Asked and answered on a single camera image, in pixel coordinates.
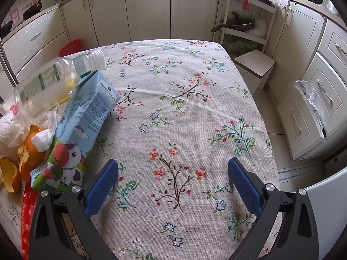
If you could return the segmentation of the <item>red snack wrapper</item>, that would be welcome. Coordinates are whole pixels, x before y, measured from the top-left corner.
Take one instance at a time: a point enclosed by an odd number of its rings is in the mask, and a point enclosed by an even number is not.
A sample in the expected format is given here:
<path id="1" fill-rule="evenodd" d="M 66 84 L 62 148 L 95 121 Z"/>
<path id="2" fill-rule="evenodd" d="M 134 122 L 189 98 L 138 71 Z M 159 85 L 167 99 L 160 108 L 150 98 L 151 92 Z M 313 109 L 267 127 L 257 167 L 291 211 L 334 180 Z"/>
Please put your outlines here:
<path id="1" fill-rule="evenodd" d="M 29 236 L 32 217 L 34 215 L 38 191 L 33 190 L 30 183 L 26 183 L 21 208 L 21 255 L 29 259 Z"/>

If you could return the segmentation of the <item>orange peel piece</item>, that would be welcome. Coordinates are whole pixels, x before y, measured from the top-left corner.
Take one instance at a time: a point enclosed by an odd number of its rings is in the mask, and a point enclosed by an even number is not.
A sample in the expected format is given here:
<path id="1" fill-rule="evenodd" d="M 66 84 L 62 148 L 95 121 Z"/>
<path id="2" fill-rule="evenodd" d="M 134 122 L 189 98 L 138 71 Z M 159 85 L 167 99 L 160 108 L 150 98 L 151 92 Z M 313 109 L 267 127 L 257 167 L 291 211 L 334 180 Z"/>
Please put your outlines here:
<path id="1" fill-rule="evenodd" d="M 37 168 L 45 158 L 45 152 L 39 152 L 31 139 L 43 131 L 40 126 L 32 124 L 29 134 L 17 150 L 19 164 L 14 164 L 9 158 L 1 158 L 2 182 L 8 193 L 16 193 L 19 190 L 21 180 L 30 182 L 30 173 Z"/>

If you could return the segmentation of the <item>blue milk carton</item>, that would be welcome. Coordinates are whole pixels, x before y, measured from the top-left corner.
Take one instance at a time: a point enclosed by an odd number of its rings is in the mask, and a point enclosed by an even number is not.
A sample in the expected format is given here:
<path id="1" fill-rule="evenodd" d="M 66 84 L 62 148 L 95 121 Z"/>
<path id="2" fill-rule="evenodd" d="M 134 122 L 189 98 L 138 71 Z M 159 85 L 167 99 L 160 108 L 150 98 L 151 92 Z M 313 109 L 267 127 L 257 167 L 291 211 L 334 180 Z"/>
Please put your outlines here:
<path id="1" fill-rule="evenodd" d="M 31 171 L 31 188 L 53 193 L 81 186 L 85 162 L 120 95 L 100 71 L 83 78 L 58 124 L 48 160 Z"/>

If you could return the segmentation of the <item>white tissue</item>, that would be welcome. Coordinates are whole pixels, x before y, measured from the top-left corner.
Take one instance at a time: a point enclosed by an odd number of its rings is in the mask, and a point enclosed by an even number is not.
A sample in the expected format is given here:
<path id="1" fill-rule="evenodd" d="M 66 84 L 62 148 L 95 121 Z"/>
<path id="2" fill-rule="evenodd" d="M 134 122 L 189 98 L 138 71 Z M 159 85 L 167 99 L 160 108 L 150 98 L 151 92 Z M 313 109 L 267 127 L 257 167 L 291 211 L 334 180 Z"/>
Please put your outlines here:
<path id="1" fill-rule="evenodd" d="M 1 117 L 1 157 L 18 159 L 17 150 L 29 135 L 32 125 L 43 128 L 38 135 L 34 135 L 34 146 L 39 152 L 47 152 L 60 120 L 57 108 L 43 112 L 36 118 L 32 118 L 26 112 L 15 116 L 13 111 L 9 111 Z"/>

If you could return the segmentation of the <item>clear plastic bottle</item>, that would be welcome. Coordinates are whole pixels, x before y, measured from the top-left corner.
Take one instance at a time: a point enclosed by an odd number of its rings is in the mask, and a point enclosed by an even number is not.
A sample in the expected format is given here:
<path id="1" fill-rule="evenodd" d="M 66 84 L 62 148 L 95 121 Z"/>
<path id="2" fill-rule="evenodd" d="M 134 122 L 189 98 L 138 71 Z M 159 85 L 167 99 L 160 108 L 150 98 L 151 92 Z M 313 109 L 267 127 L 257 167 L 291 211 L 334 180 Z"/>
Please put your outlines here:
<path id="1" fill-rule="evenodd" d="M 105 56 L 99 48 L 72 59 L 54 58 L 14 88 L 15 104 L 33 117 L 51 110 L 70 97 L 81 79 L 104 69 L 105 64 Z"/>

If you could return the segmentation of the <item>white kitchen cabinets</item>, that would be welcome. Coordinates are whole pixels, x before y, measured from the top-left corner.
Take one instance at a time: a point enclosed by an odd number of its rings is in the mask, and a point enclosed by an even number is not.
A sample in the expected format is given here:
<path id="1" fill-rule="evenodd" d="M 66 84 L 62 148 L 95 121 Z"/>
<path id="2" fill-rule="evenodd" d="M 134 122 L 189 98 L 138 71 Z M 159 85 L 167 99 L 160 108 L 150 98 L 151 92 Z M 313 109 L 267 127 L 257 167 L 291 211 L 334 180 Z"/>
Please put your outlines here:
<path id="1" fill-rule="evenodd" d="M 74 40 L 85 50 L 147 39 L 209 41 L 217 7 L 218 0 L 67 0 L 7 35 L 2 57 L 17 82 Z"/>

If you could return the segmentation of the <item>floral tablecloth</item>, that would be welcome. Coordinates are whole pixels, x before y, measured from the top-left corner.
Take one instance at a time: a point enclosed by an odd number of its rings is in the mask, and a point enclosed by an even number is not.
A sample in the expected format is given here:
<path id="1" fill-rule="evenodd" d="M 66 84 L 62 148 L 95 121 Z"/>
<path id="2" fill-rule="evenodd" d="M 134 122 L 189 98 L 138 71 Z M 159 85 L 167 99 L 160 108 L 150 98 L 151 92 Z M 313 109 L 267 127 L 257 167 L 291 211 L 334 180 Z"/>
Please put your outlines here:
<path id="1" fill-rule="evenodd" d="M 228 259 L 255 221 L 228 179 L 236 157 L 278 185 L 268 132 L 242 76 L 213 42 L 102 47 L 120 95 L 87 158 L 119 165 L 92 222 L 119 259 Z"/>

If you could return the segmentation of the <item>white refrigerator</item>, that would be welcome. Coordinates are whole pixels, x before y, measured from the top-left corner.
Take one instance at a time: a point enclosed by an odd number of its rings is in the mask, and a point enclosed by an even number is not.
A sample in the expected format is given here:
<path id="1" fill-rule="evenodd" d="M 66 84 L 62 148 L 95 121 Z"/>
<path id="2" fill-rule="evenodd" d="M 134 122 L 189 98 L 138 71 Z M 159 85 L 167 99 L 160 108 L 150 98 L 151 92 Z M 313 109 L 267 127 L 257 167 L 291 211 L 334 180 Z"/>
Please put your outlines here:
<path id="1" fill-rule="evenodd" d="M 319 259 L 323 259 L 346 227 L 346 168 L 305 190 L 315 216 Z"/>

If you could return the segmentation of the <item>small white step stool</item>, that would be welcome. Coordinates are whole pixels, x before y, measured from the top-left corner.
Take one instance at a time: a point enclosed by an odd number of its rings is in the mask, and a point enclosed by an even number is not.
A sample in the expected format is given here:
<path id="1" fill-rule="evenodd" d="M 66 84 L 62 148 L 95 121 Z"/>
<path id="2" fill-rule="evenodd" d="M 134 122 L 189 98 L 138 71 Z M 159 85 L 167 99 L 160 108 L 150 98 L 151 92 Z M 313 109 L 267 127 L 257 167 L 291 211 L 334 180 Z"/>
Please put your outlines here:
<path id="1" fill-rule="evenodd" d="M 275 61 L 262 52 L 253 50 L 234 58 L 234 64 L 253 96 L 258 89 L 264 88 Z"/>

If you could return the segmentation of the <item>clear plastic bag on drawer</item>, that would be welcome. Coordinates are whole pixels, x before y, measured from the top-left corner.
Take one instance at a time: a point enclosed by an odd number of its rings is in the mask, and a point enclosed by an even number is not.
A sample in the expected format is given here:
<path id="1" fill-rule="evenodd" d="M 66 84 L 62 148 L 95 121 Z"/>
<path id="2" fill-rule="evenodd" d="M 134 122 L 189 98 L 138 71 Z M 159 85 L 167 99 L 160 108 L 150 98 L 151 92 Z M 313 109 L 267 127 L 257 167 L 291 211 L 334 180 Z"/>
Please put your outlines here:
<path id="1" fill-rule="evenodd" d="M 313 84 L 307 80 L 299 79 L 291 82 L 289 85 L 298 90 L 303 98 L 308 102 L 308 104 L 311 106 L 314 116 L 316 117 L 317 123 L 323 130 L 324 124 L 322 120 L 322 113 L 316 101 L 317 92 L 313 87 Z"/>

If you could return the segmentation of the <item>white drawer cabinet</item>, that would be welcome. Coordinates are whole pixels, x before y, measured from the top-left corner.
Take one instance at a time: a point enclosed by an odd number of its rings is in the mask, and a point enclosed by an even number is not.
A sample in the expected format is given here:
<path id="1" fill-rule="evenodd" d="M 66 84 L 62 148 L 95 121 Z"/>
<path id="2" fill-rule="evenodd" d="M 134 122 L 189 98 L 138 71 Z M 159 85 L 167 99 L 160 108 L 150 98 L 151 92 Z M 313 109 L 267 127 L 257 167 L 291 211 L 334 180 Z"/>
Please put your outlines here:
<path id="1" fill-rule="evenodd" d="M 346 25 L 327 7 L 307 0 L 273 0 L 277 26 L 268 85 L 292 159 L 322 157 L 346 143 Z M 317 92 L 324 129 L 289 84 L 307 80 Z"/>

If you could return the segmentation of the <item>black wok on rack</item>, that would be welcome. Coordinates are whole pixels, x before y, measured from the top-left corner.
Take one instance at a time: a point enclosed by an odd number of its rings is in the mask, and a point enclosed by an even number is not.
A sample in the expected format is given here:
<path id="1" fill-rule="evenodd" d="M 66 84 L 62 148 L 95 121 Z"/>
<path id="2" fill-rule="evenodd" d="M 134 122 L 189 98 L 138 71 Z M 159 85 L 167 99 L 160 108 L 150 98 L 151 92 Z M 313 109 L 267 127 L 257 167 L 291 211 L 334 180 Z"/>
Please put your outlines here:
<path id="1" fill-rule="evenodd" d="M 222 28 L 245 32 L 251 30 L 254 27 L 255 19 L 253 17 L 241 15 L 235 11 L 232 11 L 231 14 L 232 16 L 227 18 L 225 24 L 221 23 L 217 25 L 211 30 L 211 32 L 214 33 L 220 31 Z"/>

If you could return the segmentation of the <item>white storage rack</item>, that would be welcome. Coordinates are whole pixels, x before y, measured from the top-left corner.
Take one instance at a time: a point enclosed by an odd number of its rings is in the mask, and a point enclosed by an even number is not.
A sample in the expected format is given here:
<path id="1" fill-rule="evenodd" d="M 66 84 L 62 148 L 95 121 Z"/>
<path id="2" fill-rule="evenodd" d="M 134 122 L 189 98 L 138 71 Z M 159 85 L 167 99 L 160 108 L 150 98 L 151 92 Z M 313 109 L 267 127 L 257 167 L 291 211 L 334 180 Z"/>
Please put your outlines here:
<path id="1" fill-rule="evenodd" d="M 271 0 L 219 0 L 213 39 L 220 44 L 225 35 L 246 39 L 264 52 L 276 13 Z"/>

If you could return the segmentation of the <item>black frying pan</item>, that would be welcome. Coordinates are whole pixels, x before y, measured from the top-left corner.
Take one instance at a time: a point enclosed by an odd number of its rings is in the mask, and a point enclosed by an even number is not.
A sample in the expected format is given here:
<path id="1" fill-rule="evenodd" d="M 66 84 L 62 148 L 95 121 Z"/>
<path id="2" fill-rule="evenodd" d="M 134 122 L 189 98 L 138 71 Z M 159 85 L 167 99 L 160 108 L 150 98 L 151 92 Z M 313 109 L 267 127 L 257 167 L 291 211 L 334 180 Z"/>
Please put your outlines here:
<path id="1" fill-rule="evenodd" d="M 30 6 L 22 15 L 24 21 L 30 19 L 34 15 L 40 12 L 42 9 L 42 0 L 38 0 L 33 6 Z"/>

